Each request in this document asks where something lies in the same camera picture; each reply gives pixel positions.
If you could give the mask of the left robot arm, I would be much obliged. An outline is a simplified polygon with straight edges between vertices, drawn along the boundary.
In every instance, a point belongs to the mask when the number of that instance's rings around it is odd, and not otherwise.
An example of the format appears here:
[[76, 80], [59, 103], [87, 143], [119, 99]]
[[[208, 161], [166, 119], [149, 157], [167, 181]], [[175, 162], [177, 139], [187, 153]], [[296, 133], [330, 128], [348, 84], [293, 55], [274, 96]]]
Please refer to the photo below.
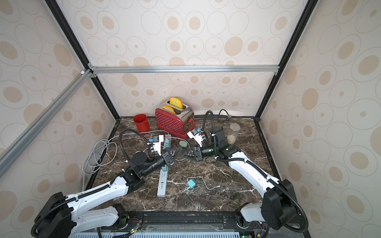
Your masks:
[[70, 195], [62, 192], [53, 194], [34, 220], [32, 237], [68, 238], [82, 231], [121, 223], [126, 216], [121, 205], [100, 210], [96, 207], [136, 191], [145, 183], [145, 176], [164, 166], [172, 166], [183, 150], [178, 146], [157, 151], [154, 146], [160, 145], [160, 141], [152, 139], [146, 142], [148, 152], [138, 151], [128, 158], [128, 167], [109, 182]]

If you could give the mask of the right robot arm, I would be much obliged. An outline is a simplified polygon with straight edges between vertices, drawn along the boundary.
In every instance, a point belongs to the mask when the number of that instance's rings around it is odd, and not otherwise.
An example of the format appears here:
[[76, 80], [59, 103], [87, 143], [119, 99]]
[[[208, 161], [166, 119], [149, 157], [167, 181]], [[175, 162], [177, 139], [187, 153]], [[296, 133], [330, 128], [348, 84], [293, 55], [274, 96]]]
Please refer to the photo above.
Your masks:
[[262, 202], [241, 206], [236, 212], [238, 226], [245, 228], [252, 222], [264, 222], [275, 230], [285, 227], [296, 233], [306, 232], [309, 228], [308, 217], [296, 199], [292, 183], [267, 173], [239, 147], [229, 144], [223, 128], [215, 126], [212, 111], [207, 111], [204, 118], [211, 119], [209, 143], [205, 143], [204, 126], [190, 131], [189, 138], [198, 145], [185, 150], [182, 157], [197, 162], [213, 157], [241, 174], [258, 191]]

